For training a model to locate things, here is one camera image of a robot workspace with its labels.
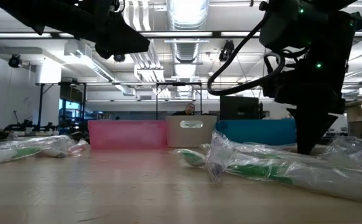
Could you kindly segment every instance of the person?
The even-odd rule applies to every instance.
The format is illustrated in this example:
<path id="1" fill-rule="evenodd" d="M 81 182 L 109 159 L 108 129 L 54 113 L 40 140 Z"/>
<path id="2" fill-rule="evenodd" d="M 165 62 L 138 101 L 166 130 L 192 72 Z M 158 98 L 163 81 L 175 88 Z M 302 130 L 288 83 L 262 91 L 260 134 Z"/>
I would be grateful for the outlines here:
<path id="1" fill-rule="evenodd" d="M 195 113 L 195 105 L 190 103 L 187 105 L 184 111 L 175 112 L 173 115 L 182 116 L 182 115 L 194 115 Z"/>

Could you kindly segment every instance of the security camera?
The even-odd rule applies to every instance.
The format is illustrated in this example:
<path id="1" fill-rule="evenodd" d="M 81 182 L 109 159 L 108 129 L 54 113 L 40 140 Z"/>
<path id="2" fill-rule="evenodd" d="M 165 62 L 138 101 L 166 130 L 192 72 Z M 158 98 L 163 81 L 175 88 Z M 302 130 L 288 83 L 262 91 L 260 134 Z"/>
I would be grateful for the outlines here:
<path id="1" fill-rule="evenodd" d="M 21 68 L 22 67 L 22 60 L 20 55 L 12 55 L 10 58 L 8 65 L 11 68 Z"/>
<path id="2" fill-rule="evenodd" d="M 228 58 L 232 55 L 233 50 L 235 50 L 235 46 L 233 44 L 232 40 L 226 40 L 226 43 L 224 45 L 224 47 L 221 50 L 220 53 L 220 61 L 221 62 L 226 62 L 228 60 Z"/>
<path id="3" fill-rule="evenodd" d="M 125 55 L 114 55 L 113 59 L 115 62 L 124 62 L 126 59 Z"/>

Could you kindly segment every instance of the table surface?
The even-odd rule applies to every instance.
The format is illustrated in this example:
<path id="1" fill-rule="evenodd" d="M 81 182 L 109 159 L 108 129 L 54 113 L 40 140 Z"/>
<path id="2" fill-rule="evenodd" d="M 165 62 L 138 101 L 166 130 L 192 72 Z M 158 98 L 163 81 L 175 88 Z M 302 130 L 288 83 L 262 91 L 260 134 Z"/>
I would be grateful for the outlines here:
<path id="1" fill-rule="evenodd" d="M 167 151 L 91 151 L 1 164 L 0 223 L 361 224 L 362 202 L 228 174 L 213 184 Z"/>

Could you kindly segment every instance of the office room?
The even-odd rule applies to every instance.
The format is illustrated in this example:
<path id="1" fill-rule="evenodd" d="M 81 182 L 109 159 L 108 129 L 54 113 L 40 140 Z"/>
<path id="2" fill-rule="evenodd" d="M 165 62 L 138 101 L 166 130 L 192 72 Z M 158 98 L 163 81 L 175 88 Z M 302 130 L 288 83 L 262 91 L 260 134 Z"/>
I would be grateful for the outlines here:
<path id="1" fill-rule="evenodd" d="M 0 0 L 0 223 L 362 224 L 362 0 Z"/>

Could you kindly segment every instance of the plastic bag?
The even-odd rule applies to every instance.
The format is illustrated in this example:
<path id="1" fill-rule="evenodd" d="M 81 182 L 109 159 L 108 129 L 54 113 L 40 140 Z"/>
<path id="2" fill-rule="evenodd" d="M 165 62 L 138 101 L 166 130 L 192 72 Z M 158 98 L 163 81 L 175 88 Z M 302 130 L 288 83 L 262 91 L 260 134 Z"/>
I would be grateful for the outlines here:
<path id="1" fill-rule="evenodd" d="M 337 137 L 318 159 L 332 161 L 345 168 L 362 169 L 362 140 L 356 137 Z"/>
<path id="2" fill-rule="evenodd" d="M 229 172 L 362 200 L 362 170 L 271 147 L 237 144 L 217 132 L 213 133 L 207 170 L 214 182 L 219 182 L 221 175 Z"/>
<path id="3" fill-rule="evenodd" d="M 178 154 L 182 160 L 193 167 L 201 167 L 206 164 L 206 157 L 202 153 L 189 149 L 176 149 L 171 151 L 172 154 Z"/>
<path id="4" fill-rule="evenodd" d="M 69 154 L 80 153 L 88 148 L 88 143 L 81 141 L 78 147 L 69 151 L 76 142 L 68 136 L 51 136 L 44 138 L 23 138 L 21 141 L 0 142 L 0 163 L 42 153 L 46 156 L 65 158 Z"/>
<path id="5" fill-rule="evenodd" d="M 91 149 L 90 144 L 86 142 L 84 139 L 81 139 L 76 145 L 68 148 L 67 154 L 68 156 L 80 156 L 81 152 L 90 149 Z"/>
<path id="6" fill-rule="evenodd" d="M 201 144 L 199 148 L 207 153 L 210 150 L 210 144 Z"/>

